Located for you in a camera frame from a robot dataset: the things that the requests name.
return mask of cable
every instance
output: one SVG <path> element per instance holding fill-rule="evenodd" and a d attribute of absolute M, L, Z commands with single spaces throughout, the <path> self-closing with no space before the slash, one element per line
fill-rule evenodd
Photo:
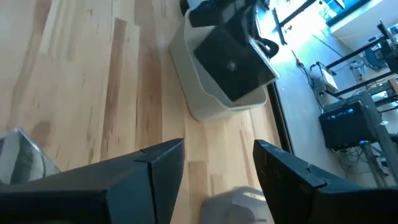
<path fill-rule="evenodd" d="M 328 45 L 327 43 L 325 43 L 323 40 L 321 40 L 321 38 L 317 37 L 315 34 L 312 34 L 316 39 L 318 39 L 321 43 L 323 43 L 323 45 L 325 45 L 326 47 L 328 47 L 330 50 L 334 51 L 334 53 L 338 54 L 340 57 L 344 57 L 342 54 L 340 54 L 339 52 L 337 52 L 337 50 L 335 50 L 333 47 L 330 47 L 330 45 Z"/>
<path fill-rule="evenodd" d="M 362 154 L 363 150 L 360 147 L 351 147 L 341 151 L 341 154 L 338 158 L 339 164 L 346 174 L 367 174 L 371 172 L 370 169 L 365 172 L 354 172 L 350 170 L 351 168 L 356 167 L 360 162 L 368 163 L 367 160 L 361 158 Z"/>
<path fill-rule="evenodd" d="M 307 70 L 307 68 L 305 68 L 303 63 L 298 64 L 298 66 L 304 71 L 304 74 L 307 78 L 308 84 L 310 85 L 310 88 L 315 96 L 315 99 L 317 101 L 318 104 L 318 109 L 321 112 L 321 114 L 323 114 L 323 112 L 325 111 L 323 105 L 320 103 L 319 101 L 319 94 L 317 93 L 317 86 L 314 83 L 313 79 L 310 77 L 310 72 Z"/>

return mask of black metal frame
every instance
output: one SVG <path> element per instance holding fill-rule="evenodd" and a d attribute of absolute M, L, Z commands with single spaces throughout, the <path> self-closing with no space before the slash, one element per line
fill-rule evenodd
<path fill-rule="evenodd" d="M 271 83 L 267 87 L 268 97 L 271 103 L 272 112 L 275 118 L 276 128 L 278 130 L 280 146 L 285 151 L 294 154 L 292 140 L 290 138 L 289 129 L 285 118 L 285 113 L 280 101 L 280 95 L 276 83 Z"/>

